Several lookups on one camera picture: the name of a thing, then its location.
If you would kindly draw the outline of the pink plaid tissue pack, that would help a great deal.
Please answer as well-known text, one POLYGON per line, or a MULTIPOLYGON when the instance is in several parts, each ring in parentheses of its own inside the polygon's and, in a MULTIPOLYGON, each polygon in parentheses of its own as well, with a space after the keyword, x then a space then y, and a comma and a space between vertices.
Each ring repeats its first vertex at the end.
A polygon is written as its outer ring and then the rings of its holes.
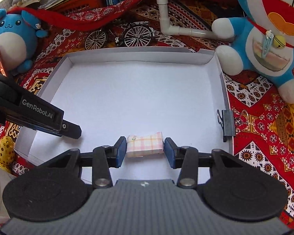
POLYGON ((148 136, 130 135, 127 138, 126 156, 128 158, 140 158, 162 153, 163 137, 161 132, 148 136))

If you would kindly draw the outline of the blue round plush toy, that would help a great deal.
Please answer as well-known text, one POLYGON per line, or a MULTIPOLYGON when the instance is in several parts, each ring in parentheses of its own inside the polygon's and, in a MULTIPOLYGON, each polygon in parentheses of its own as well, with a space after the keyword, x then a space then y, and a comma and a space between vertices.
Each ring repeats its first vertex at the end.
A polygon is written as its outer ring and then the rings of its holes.
POLYGON ((47 35, 41 21, 29 12, 0 9, 0 54, 5 69, 19 74, 29 71, 38 39, 47 35))

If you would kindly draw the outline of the gold sequin bow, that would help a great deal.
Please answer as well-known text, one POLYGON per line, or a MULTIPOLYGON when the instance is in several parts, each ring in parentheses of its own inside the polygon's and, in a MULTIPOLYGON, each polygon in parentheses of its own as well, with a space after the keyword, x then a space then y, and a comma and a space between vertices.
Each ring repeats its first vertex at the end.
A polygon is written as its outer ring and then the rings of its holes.
POLYGON ((0 168, 11 173, 15 161, 14 141, 9 136, 4 136, 0 140, 0 168))

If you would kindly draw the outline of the white pvc pipe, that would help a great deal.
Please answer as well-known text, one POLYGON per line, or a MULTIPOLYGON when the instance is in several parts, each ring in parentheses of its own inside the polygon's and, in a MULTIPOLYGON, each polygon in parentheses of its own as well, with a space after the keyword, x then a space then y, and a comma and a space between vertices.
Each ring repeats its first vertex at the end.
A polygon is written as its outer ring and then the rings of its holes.
POLYGON ((234 36, 210 30, 207 23, 183 3, 171 0, 157 0, 160 31, 168 36, 233 41, 234 36))

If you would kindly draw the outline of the Doraemon plush toy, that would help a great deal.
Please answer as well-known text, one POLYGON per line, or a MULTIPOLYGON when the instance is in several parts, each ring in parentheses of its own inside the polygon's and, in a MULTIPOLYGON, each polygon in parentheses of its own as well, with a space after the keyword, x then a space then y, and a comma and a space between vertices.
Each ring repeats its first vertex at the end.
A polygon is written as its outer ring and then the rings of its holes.
POLYGON ((212 32, 232 39, 215 52, 228 75, 254 70, 270 80, 286 103, 294 103, 294 0, 238 0, 246 16, 219 18, 212 32))

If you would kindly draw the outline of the black binder clip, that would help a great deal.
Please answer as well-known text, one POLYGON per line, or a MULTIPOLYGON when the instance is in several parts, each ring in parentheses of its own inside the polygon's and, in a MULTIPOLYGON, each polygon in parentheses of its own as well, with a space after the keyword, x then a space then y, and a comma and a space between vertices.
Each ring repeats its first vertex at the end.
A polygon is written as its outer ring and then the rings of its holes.
POLYGON ((232 110, 217 110, 217 121, 222 128, 223 142, 236 136, 234 113, 232 110))

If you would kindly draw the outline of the white shallow box tray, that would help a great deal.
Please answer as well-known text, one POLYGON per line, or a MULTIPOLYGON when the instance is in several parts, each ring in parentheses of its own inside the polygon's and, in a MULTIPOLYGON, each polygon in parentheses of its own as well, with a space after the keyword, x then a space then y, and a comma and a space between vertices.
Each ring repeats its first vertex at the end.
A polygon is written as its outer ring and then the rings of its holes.
POLYGON ((66 55, 39 97, 82 129, 79 139, 22 128, 15 149, 39 165, 68 149, 91 152, 121 137, 161 132, 200 152, 233 152, 217 115, 229 108, 223 73, 211 50, 146 47, 89 50, 66 55))

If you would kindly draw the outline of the miniature bicycle model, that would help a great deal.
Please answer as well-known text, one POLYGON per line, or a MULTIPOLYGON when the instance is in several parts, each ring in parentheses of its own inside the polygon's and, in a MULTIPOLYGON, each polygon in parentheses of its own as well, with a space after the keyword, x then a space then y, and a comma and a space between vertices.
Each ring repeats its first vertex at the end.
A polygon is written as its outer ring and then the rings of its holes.
POLYGON ((117 47, 146 47, 155 39, 155 31, 148 21, 126 23, 122 33, 114 33, 108 27, 91 32, 84 42, 86 50, 102 49, 113 37, 117 47))

